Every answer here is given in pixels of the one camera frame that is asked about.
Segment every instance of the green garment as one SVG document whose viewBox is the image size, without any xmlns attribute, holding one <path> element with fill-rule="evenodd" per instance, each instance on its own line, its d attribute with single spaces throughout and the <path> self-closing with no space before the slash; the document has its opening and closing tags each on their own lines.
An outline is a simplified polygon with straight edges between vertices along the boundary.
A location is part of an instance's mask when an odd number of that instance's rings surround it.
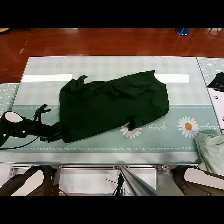
<svg viewBox="0 0 224 224">
<path fill-rule="evenodd" d="M 169 111 L 166 85 L 153 71 L 111 81 L 84 84 L 72 79 L 60 91 L 60 122 L 70 131 L 66 143 L 88 138 L 129 122 L 129 130 L 150 123 Z"/>
</svg>

